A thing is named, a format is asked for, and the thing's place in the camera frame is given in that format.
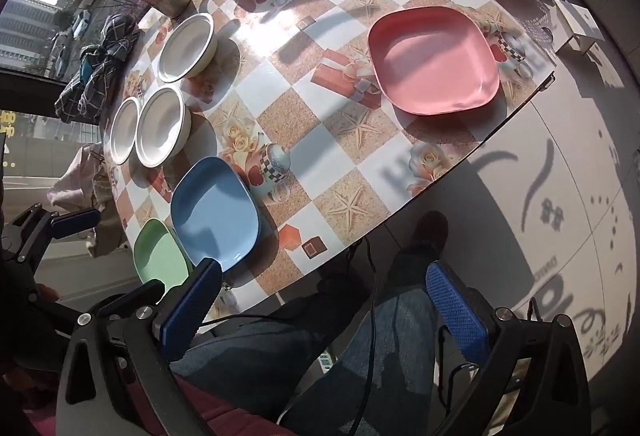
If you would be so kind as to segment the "green square plate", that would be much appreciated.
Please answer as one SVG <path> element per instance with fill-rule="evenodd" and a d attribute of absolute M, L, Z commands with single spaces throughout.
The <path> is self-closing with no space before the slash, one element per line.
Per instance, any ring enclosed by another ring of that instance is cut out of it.
<path fill-rule="evenodd" d="M 142 283 L 158 280 L 165 291 L 181 286 L 191 273 L 191 263 L 174 235 L 157 218 L 150 218 L 134 241 L 134 268 Z"/>

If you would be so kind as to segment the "white foam bowl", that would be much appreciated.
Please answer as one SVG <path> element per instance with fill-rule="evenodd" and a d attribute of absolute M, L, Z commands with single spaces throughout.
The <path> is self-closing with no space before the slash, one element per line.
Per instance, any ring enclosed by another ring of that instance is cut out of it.
<path fill-rule="evenodd" d="M 167 37 L 158 58 L 157 76 L 175 83 L 200 74 L 216 54 L 218 40 L 210 14 L 194 14 Z"/>
<path fill-rule="evenodd" d="M 108 144 L 116 165 L 124 164 L 134 150 L 140 109 L 139 99 L 129 97 L 120 104 L 114 115 Z"/>
<path fill-rule="evenodd" d="M 157 89 L 145 100 L 136 130 L 137 156 L 147 168 L 160 167 L 176 156 L 191 133 L 191 111 L 182 92 L 172 86 Z"/>

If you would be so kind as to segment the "blue square plate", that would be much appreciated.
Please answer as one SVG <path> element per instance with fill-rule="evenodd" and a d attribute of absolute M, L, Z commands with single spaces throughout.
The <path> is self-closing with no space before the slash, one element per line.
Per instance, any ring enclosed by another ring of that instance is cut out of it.
<path fill-rule="evenodd" d="M 196 162 L 170 201 L 177 238 L 195 265 L 206 258 L 227 271 L 250 254 L 258 239 L 259 216 L 239 175 L 221 158 Z"/>

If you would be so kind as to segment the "pink square plate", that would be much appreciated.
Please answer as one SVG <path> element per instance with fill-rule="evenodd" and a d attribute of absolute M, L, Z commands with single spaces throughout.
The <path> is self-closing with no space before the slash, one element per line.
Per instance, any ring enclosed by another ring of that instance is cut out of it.
<path fill-rule="evenodd" d="M 500 80 L 483 32 L 443 6 L 391 12 L 370 27 L 368 47 L 378 87 L 412 115 L 477 109 L 497 95 Z"/>

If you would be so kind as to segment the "pink towel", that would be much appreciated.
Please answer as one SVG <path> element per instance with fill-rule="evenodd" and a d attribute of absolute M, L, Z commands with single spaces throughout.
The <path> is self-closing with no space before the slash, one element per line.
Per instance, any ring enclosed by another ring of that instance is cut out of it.
<path fill-rule="evenodd" d="M 96 208 L 101 213 L 87 244 L 92 257 L 107 256 L 125 242 L 102 144 L 84 144 L 65 174 L 47 192 L 47 198 L 55 208 L 66 212 Z"/>

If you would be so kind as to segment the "person leg in jeans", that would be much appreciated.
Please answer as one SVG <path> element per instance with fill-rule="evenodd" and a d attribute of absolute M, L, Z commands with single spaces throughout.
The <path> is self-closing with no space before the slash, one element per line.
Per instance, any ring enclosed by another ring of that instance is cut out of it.
<path fill-rule="evenodd" d="M 421 217 L 374 311 L 301 394 L 295 390 L 309 367 L 371 299 L 345 254 L 326 265 L 314 294 L 190 348 L 171 369 L 218 435 L 424 435 L 437 331 L 425 276 L 447 237 L 442 213 Z"/>

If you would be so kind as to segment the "dark plaid cloth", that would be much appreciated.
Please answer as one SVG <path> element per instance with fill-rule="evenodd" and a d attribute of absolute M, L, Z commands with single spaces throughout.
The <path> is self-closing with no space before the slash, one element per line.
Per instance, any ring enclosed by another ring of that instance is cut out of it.
<path fill-rule="evenodd" d="M 139 34 L 131 14 L 112 14 L 105 20 L 100 40 L 82 48 L 78 70 L 54 103 L 55 114 L 63 123 L 100 117 Z"/>

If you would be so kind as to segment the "patterned vinyl tablecloth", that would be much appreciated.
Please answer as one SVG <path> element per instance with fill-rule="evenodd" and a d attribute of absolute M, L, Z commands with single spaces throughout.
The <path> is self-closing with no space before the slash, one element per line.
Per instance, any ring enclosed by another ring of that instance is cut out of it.
<path fill-rule="evenodd" d="M 231 269 L 228 304 L 245 310 L 311 274 L 366 234 L 378 232 L 463 161 L 548 81 L 552 62 L 494 0 L 191 0 L 188 17 L 210 14 L 218 40 L 195 78 L 164 83 L 158 58 L 177 27 L 156 10 L 140 36 L 107 120 L 105 153 L 122 229 L 132 250 L 157 218 L 172 232 L 170 201 L 200 159 L 226 161 L 259 216 L 254 248 Z M 391 12 L 443 6 L 474 21 L 499 72 L 486 106 L 441 115 L 394 107 L 372 69 L 370 27 Z M 136 145 L 116 165 L 114 115 L 129 97 L 140 112 L 157 89 L 182 92 L 191 111 L 183 149 L 144 167 Z"/>

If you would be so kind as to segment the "small white box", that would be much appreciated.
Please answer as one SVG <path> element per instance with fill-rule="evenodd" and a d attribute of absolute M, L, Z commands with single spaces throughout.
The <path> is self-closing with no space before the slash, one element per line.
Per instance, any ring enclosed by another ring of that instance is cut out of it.
<path fill-rule="evenodd" d="M 567 0 L 553 0 L 549 19 L 552 49 L 556 54 L 567 44 L 575 43 L 578 52 L 585 55 L 594 44 L 605 41 L 596 19 L 586 7 Z"/>

